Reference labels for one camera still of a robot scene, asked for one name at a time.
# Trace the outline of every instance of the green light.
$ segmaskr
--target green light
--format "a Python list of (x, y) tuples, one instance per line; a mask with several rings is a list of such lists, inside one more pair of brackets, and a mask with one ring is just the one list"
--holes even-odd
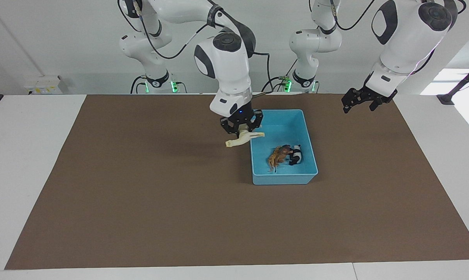
[(173, 81), (171, 81), (171, 86), (172, 86), (172, 92), (176, 93), (179, 91), (179, 89), (176, 86), (176, 83), (174, 83)]
[(290, 92), (291, 89), (292, 89), (292, 81), (288, 80), (288, 82), (286, 83), (285, 91)]

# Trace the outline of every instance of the brown table surface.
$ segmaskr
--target brown table surface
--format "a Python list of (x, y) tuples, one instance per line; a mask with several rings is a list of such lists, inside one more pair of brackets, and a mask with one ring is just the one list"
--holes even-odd
[(6, 269), (469, 259), (469, 232), (391, 103), (302, 109), (319, 174), (254, 186), (212, 96), (87, 96)]

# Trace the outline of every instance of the blue bin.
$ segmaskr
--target blue bin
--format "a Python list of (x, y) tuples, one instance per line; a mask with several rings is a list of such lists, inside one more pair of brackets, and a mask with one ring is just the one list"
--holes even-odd
[[(252, 180), (254, 185), (308, 184), (318, 174), (318, 166), (311, 145), (311, 138), (302, 110), (263, 110), (264, 119), (257, 131), (265, 137), (250, 141), (252, 153)], [(280, 163), (277, 172), (270, 172), (268, 158), (277, 146), (301, 145), (302, 162), (290, 166)]]

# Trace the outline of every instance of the panda toy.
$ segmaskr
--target panda toy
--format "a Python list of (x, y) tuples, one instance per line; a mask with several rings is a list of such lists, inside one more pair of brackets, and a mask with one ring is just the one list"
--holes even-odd
[(295, 145), (290, 154), (290, 165), (297, 165), (300, 162), (302, 162), (302, 151), (300, 151), (300, 145)]

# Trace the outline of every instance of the white table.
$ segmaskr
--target white table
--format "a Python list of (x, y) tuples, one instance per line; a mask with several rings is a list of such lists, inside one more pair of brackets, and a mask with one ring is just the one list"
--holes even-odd
[[(469, 261), (3, 271), (84, 99), (5, 96), (0, 103), (0, 279), (469, 280)], [(395, 102), (469, 229), (469, 125), (435, 97)]]

